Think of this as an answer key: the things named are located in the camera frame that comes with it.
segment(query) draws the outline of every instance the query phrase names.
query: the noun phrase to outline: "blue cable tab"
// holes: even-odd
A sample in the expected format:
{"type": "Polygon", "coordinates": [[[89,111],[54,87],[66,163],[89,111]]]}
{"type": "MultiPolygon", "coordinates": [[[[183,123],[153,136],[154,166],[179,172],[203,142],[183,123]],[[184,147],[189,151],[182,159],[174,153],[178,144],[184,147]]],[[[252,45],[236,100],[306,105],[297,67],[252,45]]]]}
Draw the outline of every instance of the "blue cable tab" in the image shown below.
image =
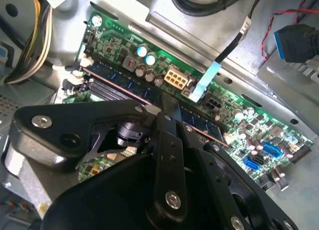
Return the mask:
{"type": "Polygon", "coordinates": [[[194,91],[189,95],[188,98],[190,98],[195,103],[198,102],[220,68],[221,65],[214,61],[207,69],[205,74],[202,76],[202,78],[199,80],[194,91]]]}

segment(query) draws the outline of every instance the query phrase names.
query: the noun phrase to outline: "blue capacitor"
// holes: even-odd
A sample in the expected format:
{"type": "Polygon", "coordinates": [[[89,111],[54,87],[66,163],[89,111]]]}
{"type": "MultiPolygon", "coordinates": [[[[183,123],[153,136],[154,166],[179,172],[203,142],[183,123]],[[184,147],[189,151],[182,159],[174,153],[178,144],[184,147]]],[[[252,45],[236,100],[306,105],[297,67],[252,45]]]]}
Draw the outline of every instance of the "blue capacitor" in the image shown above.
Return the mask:
{"type": "Polygon", "coordinates": [[[284,138],[285,141],[290,142],[293,139],[293,136],[289,134],[287,131],[283,131],[281,133],[282,138],[284,138]]]}

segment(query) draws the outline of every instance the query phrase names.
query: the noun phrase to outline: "black wire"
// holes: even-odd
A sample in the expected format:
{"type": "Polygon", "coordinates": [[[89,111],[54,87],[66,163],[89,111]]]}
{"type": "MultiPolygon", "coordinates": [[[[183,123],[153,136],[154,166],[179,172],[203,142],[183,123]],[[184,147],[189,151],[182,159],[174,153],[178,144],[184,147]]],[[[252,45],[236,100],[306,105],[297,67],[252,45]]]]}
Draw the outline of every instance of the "black wire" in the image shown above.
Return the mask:
{"type": "Polygon", "coordinates": [[[7,23],[7,21],[0,15],[0,28],[8,36],[8,38],[21,50],[24,48],[24,44],[17,38],[15,30],[7,23]]]}
{"type": "Polygon", "coordinates": [[[227,9],[239,0],[218,0],[210,4],[195,3],[190,0],[172,0],[176,8],[189,16],[209,16],[227,9]]]}
{"type": "MultiPolygon", "coordinates": [[[[252,15],[253,15],[253,12],[256,8],[256,6],[258,5],[258,3],[260,2],[260,0],[255,0],[249,14],[248,14],[248,17],[251,19],[252,15]]],[[[234,40],[225,48],[224,51],[222,51],[222,53],[220,53],[218,55],[218,57],[215,59],[215,62],[217,63],[221,63],[222,61],[225,60],[225,58],[232,52],[234,51],[234,49],[238,46],[238,44],[240,43],[242,37],[243,37],[243,33],[239,32],[237,34],[237,36],[234,38],[234,40]]]]}

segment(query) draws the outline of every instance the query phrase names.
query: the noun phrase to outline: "screw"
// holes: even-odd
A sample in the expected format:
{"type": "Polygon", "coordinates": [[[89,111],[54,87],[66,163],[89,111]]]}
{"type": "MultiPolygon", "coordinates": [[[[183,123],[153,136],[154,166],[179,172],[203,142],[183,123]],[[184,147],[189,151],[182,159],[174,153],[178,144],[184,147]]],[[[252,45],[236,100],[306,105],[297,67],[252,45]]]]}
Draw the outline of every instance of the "screw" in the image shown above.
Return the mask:
{"type": "Polygon", "coordinates": [[[172,209],[177,210],[181,206],[181,201],[179,196],[173,191],[169,191],[165,194],[165,200],[172,209]]]}
{"type": "Polygon", "coordinates": [[[138,112],[143,112],[143,110],[142,110],[142,108],[140,108],[140,107],[135,107],[135,109],[138,111],[138,112]]]}
{"type": "Polygon", "coordinates": [[[186,126],[186,129],[187,129],[187,131],[189,131],[189,132],[192,132],[192,131],[193,131],[193,128],[190,127],[189,125],[186,126]]]}
{"type": "Polygon", "coordinates": [[[236,216],[232,216],[230,218],[230,222],[233,225],[235,230],[244,230],[244,226],[241,223],[241,221],[239,220],[239,218],[237,218],[236,216]]]}
{"type": "Polygon", "coordinates": [[[171,121],[171,118],[170,118],[169,116],[165,115],[165,118],[166,118],[167,120],[171,121]]]}
{"type": "Polygon", "coordinates": [[[102,26],[102,18],[98,15],[94,15],[92,17],[92,24],[95,26],[95,27],[100,27],[102,26]]]}
{"type": "Polygon", "coordinates": [[[284,220],[284,224],[289,230],[294,230],[293,226],[291,226],[290,223],[287,222],[286,220],[284,220]]]}
{"type": "Polygon", "coordinates": [[[32,118],[31,122],[35,127],[41,129],[47,129],[52,126],[51,118],[45,115],[36,115],[32,118]]]}
{"type": "Polygon", "coordinates": [[[213,148],[213,150],[219,151],[219,147],[217,145],[213,144],[211,147],[213,148]]]}
{"type": "Polygon", "coordinates": [[[5,186],[6,188],[9,188],[9,187],[11,187],[11,183],[10,183],[10,182],[7,182],[4,186],[5,186]]]}

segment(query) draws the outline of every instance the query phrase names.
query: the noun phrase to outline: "sata port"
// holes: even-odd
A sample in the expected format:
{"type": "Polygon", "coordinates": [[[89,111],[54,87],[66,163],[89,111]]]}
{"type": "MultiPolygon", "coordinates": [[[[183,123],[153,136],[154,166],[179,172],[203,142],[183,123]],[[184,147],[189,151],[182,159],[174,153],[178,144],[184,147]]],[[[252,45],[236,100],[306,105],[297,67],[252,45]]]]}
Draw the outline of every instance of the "sata port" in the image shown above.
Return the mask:
{"type": "Polygon", "coordinates": [[[264,157],[261,154],[257,154],[257,155],[252,155],[251,153],[249,154],[249,158],[254,161],[255,163],[259,164],[259,165],[264,165],[265,164],[265,160],[264,157]]]}

